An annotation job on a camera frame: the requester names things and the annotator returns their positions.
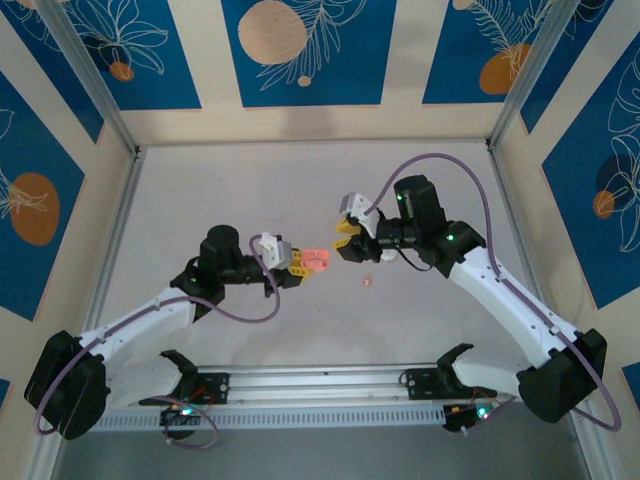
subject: small pink piece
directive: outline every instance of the small pink piece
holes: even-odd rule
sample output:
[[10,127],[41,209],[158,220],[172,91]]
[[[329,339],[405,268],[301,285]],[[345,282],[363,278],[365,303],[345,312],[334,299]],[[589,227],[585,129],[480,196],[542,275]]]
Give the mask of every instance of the small pink piece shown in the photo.
[[302,250],[300,266],[310,268],[314,273],[323,272],[329,267],[329,250]]

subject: white floor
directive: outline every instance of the white floor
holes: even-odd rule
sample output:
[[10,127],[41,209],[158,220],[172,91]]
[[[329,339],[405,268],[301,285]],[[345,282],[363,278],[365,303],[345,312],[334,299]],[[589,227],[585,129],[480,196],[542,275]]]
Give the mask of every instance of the white floor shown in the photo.
[[[298,248],[330,248],[338,207],[350,191],[375,198],[391,172],[424,152],[467,162],[488,191],[497,254],[524,280],[523,268],[483,143],[362,141],[159,147],[148,151],[106,299],[108,323],[151,299],[198,254],[207,230],[238,229],[243,252],[255,233],[282,234]],[[443,160],[406,170],[432,180],[450,219],[485,234],[479,195],[466,174]],[[382,204],[397,208],[392,194]],[[519,354],[500,325],[437,271],[401,259],[352,264],[333,253],[329,269],[282,292],[280,314],[248,326],[207,315],[167,346],[199,365],[383,364],[435,361],[461,342]],[[372,284],[364,285],[364,277]],[[262,286],[227,287],[221,307],[268,313]]]

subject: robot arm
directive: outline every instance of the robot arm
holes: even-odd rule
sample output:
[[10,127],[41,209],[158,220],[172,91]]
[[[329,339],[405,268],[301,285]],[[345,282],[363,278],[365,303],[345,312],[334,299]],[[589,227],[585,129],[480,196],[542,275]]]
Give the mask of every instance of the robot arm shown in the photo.
[[[496,276],[485,240],[466,223],[446,219],[435,187],[426,177],[404,178],[395,183],[394,189],[399,218],[385,219],[379,211],[364,215],[358,205],[371,203],[359,194],[343,199],[341,214],[345,220],[338,231],[351,236],[334,243],[338,253],[347,261],[379,262],[383,249],[415,250],[423,262],[473,295],[525,353],[528,364],[498,358],[493,352],[471,350],[473,345],[455,347],[438,362],[440,385],[436,387],[451,395],[449,398],[459,398],[456,395],[469,387],[484,387],[521,397],[542,420],[560,420],[596,384],[558,337],[559,333],[578,348],[600,377],[605,339],[595,330],[580,333],[551,312],[499,262],[500,275]],[[534,313],[531,305],[546,313],[552,328]]]
[[[238,241],[234,228],[212,228],[200,245],[200,255],[153,300],[80,337],[66,331],[51,337],[29,380],[25,399],[38,408],[63,368],[96,340],[100,343],[64,377],[43,413],[64,438],[84,434],[108,410],[157,395],[182,398],[190,393],[197,368],[180,353],[166,350],[167,342],[172,333],[189,327],[210,309],[179,300],[194,296],[215,306],[224,300],[225,286],[233,284],[263,283],[265,297],[274,293],[258,261],[242,255]],[[310,275],[309,270],[296,265],[297,251],[280,237],[264,233],[260,245],[261,259],[277,287],[296,287]],[[148,310],[150,313],[106,335],[123,320]]]

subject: gray surface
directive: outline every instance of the gray surface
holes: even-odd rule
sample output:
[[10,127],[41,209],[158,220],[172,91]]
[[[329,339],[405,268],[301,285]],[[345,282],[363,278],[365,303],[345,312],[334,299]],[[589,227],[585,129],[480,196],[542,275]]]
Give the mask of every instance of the gray surface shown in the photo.
[[[205,439],[202,433],[190,441]],[[223,431],[204,452],[158,433],[93,433],[65,444],[55,480],[573,480],[577,440],[513,405],[468,437],[440,427]]]
[[[342,197],[375,198],[408,158],[425,152],[458,156],[487,189],[496,251],[523,280],[522,265],[483,143],[350,141],[225,144],[151,148],[109,287],[101,324],[160,292],[196,255],[207,230],[228,223],[247,241],[264,230],[299,248],[330,248]],[[449,218],[484,235],[473,183],[443,160],[406,170],[424,173],[438,189]],[[393,194],[382,204],[397,212]],[[363,279],[372,275],[365,287]],[[262,286],[227,288],[221,306],[246,316],[270,311]],[[265,325],[242,325],[210,314],[175,335],[175,348],[197,365],[367,365],[435,361],[452,346],[522,356],[513,339],[463,289],[437,271],[416,272],[401,260],[353,264],[332,254],[329,269],[303,287],[286,290],[279,315]]]

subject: pink object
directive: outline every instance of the pink object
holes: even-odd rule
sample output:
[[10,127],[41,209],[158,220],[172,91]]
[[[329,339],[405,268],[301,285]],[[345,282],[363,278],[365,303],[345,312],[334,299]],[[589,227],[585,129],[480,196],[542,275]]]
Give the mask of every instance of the pink object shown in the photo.
[[314,273],[323,272],[329,267],[329,250],[302,250],[300,266],[310,268]]

